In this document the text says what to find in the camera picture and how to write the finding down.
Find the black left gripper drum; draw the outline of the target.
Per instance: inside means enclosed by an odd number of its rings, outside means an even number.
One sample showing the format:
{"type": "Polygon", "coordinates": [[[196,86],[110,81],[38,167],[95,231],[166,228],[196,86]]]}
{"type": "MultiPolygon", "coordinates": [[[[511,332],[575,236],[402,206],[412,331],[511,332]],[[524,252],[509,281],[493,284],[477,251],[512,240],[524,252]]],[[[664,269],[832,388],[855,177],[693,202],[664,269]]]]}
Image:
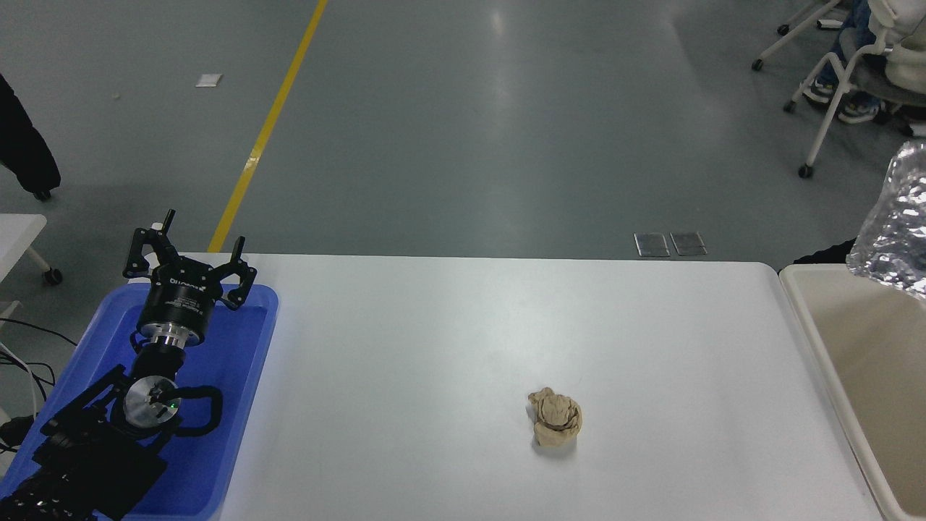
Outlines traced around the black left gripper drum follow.
{"type": "Polygon", "coordinates": [[[223,294],[221,284],[211,279],[212,270],[206,263],[165,263],[153,269],[137,330],[152,339],[156,330],[176,326],[187,330],[190,341],[206,340],[213,310],[223,294]]]}

